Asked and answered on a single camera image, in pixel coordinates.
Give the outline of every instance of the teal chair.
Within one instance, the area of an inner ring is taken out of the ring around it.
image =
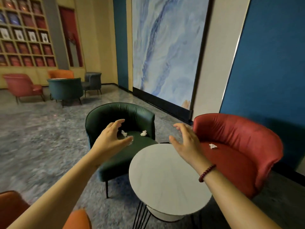
[[[108,181],[127,174],[132,158],[141,149],[157,144],[155,141],[155,115],[146,108],[136,104],[110,103],[93,109],[86,118],[85,128],[89,137],[89,147],[92,148],[97,137],[106,126],[119,119],[125,119],[118,131],[118,139],[123,139],[121,131],[134,137],[131,145],[125,147],[118,154],[103,163],[98,170],[98,177],[106,184],[106,197],[108,198]]]
[[[48,79],[49,90],[53,99],[64,100],[78,99],[81,104],[81,97],[83,96],[83,88],[81,85],[81,78],[76,79]]]

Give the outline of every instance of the abstract painting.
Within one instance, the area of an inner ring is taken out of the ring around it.
[[[209,0],[132,0],[133,86],[189,109]]]

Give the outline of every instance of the floor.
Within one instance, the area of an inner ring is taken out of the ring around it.
[[[39,96],[15,98],[0,90],[0,192],[16,190],[29,203],[35,202],[48,188],[88,152],[84,129],[85,117],[93,108],[111,102],[141,105],[156,115],[156,141],[168,142],[180,134],[172,127],[174,117],[132,96],[114,85],[103,85],[102,95],[87,92],[78,101],[62,108],[55,101],[42,102]],[[132,191],[128,175],[105,184],[94,175],[75,209],[86,208],[93,228],[132,228],[139,200]],[[262,192],[254,198],[257,204],[282,228],[305,228],[305,187],[271,172]],[[216,202],[211,199],[201,212],[204,228],[229,228]],[[191,218],[164,223],[151,217],[146,228],[191,228]]]

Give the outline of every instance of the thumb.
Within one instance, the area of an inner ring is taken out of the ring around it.
[[[119,140],[120,148],[123,149],[133,141],[133,136],[126,137],[125,139]]]
[[[177,140],[172,135],[170,135],[169,139],[170,139],[171,144],[175,148],[175,150],[178,151],[181,147],[181,144],[179,142],[177,142]]]

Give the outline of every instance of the bracelet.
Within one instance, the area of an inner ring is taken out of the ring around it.
[[[216,167],[216,165],[211,165],[209,168],[207,168],[206,171],[204,171],[204,173],[199,177],[199,182],[203,182],[204,177],[212,171],[212,169],[214,169]]]

